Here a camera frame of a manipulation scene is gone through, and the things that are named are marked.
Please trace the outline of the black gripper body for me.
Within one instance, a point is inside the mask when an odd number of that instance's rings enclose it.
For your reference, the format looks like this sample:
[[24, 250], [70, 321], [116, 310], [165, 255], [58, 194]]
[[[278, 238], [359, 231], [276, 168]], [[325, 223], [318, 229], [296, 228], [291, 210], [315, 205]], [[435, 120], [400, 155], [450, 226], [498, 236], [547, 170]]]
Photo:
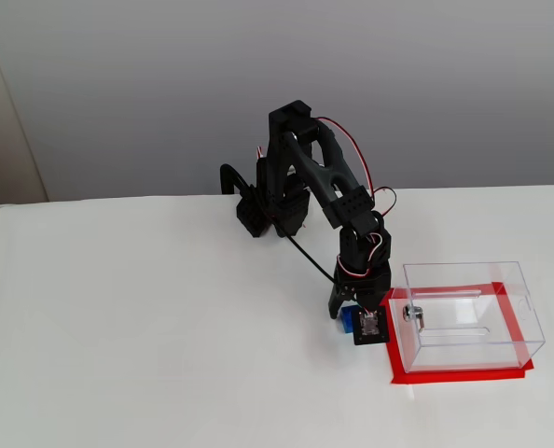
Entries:
[[336, 267], [334, 278], [337, 284], [348, 283], [354, 289], [354, 301], [365, 309], [377, 309], [391, 287], [390, 263], [377, 265], [366, 276], [355, 277]]

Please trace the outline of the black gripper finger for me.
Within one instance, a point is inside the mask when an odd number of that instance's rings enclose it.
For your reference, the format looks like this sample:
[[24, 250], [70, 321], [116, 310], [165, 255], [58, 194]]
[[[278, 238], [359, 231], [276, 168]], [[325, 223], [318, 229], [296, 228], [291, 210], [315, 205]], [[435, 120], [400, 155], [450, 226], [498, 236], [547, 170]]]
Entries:
[[328, 300], [328, 312], [331, 319], [335, 320], [344, 302], [354, 301], [354, 289], [348, 283], [334, 284]]

